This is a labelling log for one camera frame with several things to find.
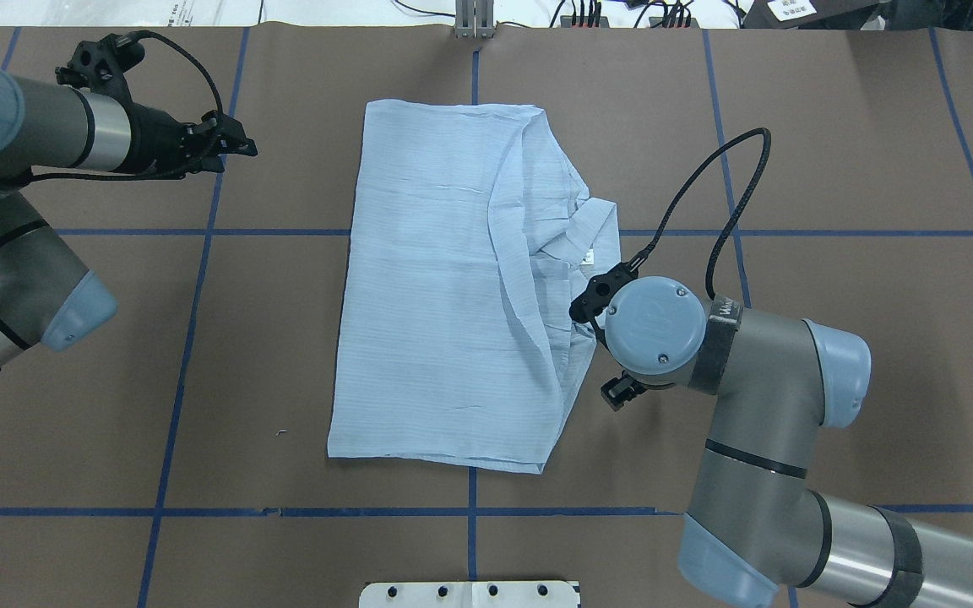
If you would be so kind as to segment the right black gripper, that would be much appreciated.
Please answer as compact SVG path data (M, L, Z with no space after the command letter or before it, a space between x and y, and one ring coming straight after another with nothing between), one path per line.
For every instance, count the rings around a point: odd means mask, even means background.
M634 376L614 377L601 386L600 396L611 411L618 412L648 390L668 390L672 386L672 383L645 383Z

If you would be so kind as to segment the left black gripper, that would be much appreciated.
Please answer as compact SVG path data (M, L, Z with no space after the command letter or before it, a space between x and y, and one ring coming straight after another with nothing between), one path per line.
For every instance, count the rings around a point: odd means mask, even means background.
M128 105L131 145L128 150L128 174L142 176L172 169L182 173L224 173L229 155L258 157L258 146L248 141L246 130L235 118L223 111L205 112L200 123L178 121L162 109L140 104ZM198 138L216 143L196 157L194 131Z

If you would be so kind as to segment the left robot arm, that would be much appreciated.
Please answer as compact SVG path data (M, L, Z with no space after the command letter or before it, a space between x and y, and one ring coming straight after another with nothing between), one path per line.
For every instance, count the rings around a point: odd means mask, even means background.
M131 99L107 59L57 82L0 68L0 371L41 344L63 351L118 311L118 301L53 230L23 190L62 178L177 180L224 170L224 155L257 155L238 120L219 108L197 122Z

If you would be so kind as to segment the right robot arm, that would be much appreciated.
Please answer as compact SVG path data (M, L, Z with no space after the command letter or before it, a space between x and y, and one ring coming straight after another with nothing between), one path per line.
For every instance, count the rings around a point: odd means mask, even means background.
M972 538L807 488L818 432L850 425L867 394L860 336L622 267L571 315L622 367L601 390L612 408L666 388L715 398L682 516L688 584L733 607L769 607L784 586L853 607L973 607Z

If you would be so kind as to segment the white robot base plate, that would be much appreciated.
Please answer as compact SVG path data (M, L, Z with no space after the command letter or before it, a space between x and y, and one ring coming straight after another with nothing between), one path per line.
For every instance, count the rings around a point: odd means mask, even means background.
M582 607L579 584L563 580L369 584L359 607Z

